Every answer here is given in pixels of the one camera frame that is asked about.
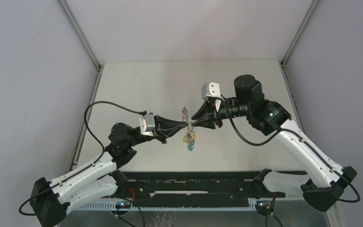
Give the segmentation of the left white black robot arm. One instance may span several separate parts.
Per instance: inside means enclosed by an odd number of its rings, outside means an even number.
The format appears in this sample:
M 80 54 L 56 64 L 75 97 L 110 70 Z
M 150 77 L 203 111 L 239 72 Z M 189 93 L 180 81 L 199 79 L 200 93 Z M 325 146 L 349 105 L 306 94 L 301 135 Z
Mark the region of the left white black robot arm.
M 53 227 L 75 208 L 97 198 L 125 196 L 129 185 L 119 168 L 136 155 L 133 147 L 151 140 L 165 144 L 188 126 L 187 121 L 169 120 L 152 113 L 145 114 L 138 122 L 136 128 L 116 123 L 108 136 L 110 144 L 84 165 L 49 181 L 44 177 L 35 181 L 29 204 L 41 226 Z

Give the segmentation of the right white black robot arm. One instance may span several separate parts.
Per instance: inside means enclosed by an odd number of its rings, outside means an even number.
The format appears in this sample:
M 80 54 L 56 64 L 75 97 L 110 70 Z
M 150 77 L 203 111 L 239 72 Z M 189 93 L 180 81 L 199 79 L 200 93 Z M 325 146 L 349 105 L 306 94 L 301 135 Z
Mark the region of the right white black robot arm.
M 281 104 L 265 98 L 261 83 L 253 75 L 238 76 L 233 85 L 235 96 L 225 98 L 218 83 L 205 83 L 201 88 L 204 103 L 193 115 L 192 125 L 215 129 L 222 127 L 225 119 L 245 117 L 267 142 L 277 142 L 305 171 L 304 175 L 293 175 L 262 170 L 254 178 L 256 198 L 281 192 L 302 197 L 321 212 L 341 201 L 345 188 L 353 186 L 356 170 L 341 166 L 322 152 Z

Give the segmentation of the keyring with coloured keys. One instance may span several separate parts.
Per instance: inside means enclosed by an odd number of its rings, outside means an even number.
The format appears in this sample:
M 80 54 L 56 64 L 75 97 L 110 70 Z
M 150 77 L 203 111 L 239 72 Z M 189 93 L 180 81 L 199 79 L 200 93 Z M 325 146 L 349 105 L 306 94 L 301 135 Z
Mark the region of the keyring with coloured keys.
M 181 116 L 182 120 L 187 124 L 187 129 L 185 135 L 183 136 L 183 141 L 187 143 L 188 151 L 193 151 L 195 147 L 196 132 L 192 127 L 192 122 L 189 121 L 188 110 L 186 107 L 182 108 Z

